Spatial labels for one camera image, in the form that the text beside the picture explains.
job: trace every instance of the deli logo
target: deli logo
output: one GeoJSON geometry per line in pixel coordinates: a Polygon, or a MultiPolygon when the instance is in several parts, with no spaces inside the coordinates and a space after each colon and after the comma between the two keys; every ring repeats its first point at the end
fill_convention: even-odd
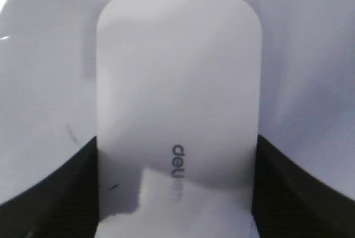
{"type": "Polygon", "coordinates": [[[171,164],[173,170],[171,171],[171,177],[174,178],[173,181],[173,200],[180,201],[182,197],[182,189],[184,186],[184,156],[185,150],[181,145],[174,145],[173,147],[173,159],[171,164]]]}

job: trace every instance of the white surface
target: white surface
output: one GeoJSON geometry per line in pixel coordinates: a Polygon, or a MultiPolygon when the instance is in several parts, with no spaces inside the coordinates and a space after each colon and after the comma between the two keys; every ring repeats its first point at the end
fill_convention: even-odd
{"type": "Polygon", "coordinates": [[[105,7],[97,28],[100,214],[118,214],[103,223],[116,236],[248,237],[261,37],[242,0],[105,7]],[[171,176],[176,144],[183,179],[171,176]]]}
{"type": "MultiPolygon", "coordinates": [[[[59,88],[63,93],[60,103],[70,108],[73,93],[66,92],[80,92],[73,77],[91,81],[85,106],[90,117],[94,115],[94,30],[99,12],[109,1],[9,0],[5,4],[0,38],[11,37],[0,40],[0,156],[12,152],[34,155],[36,148],[45,148],[47,155],[44,161],[18,157],[18,166],[0,165],[0,202],[42,178],[44,173],[37,169],[53,170],[78,149],[75,144],[72,148],[56,146],[59,138],[51,131],[55,124],[48,116],[55,116],[62,106],[48,109],[57,100],[44,89],[59,88]],[[43,74],[52,72],[43,77],[38,69],[43,74]],[[52,76],[57,74],[64,74],[65,80],[52,76]],[[27,86],[33,84],[43,88],[27,86]],[[41,141],[41,128],[47,129],[46,143],[41,141]]],[[[263,27],[260,133],[312,174],[355,198],[351,176],[355,160],[355,3],[245,1],[257,12],[263,27]]],[[[75,133],[81,129],[87,133],[81,143],[96,133],[95,120],[89,119],[85,123],[79,120],[73,127],[75,133]]],[[[63,124],[58,125],[66,138],[63,124]]]]}
{"type": "Polygon", "coordinates": [[[0,203],[97,134],[95,28],[108,1],[8,0],[3,6],[0,203]]]}

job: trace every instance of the white rounded rectangle plate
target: white rounded rectangle plate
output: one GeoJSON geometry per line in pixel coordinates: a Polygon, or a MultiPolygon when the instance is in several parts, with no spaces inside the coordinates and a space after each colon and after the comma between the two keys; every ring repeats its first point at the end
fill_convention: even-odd
{"type": "Polygon", "coordinates": [[[100,212],[115,216],[98,237],[247,237],[260,65],[261,26],[242,0],[106,6],[100,212]]]}

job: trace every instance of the dark mark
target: dark mark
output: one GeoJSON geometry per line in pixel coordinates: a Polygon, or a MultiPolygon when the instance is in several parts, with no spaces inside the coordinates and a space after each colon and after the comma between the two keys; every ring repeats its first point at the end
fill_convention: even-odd
{"type": "Polygon", "coordinates": [[[79,141],[78,138],[75,136],[74,131],[72,129],[72,126],[68,123],[65,125],[65,127],[67,128],[68,134],[70,136],[70,139],[76,143],[77,145],[79,145],[79,141]]]}
{"type": "Polygon", "coordinates": [[[116,187],[118,187],[119,186],[119,184],[115,184],[115,185],[113,185],[113,186],[111,186],[109,189],[107,189],[108,191],[111,191],[111,190],[113,190],[113,189],[115,189],[116,187]]]}

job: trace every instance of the white backdrop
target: white backdrop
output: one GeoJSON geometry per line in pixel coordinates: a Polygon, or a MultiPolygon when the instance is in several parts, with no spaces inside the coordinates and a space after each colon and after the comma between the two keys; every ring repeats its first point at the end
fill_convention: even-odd
{"type": "MultiPolygon", "coordinates": [[[[4,6],[0,38],[10,37],[0,40],[0,202],[96,134],[95,26],[109,1],[4,6]]],[[[355,2],[245,1],[263,26],[259,133],[355,198],[355,2]]]]}

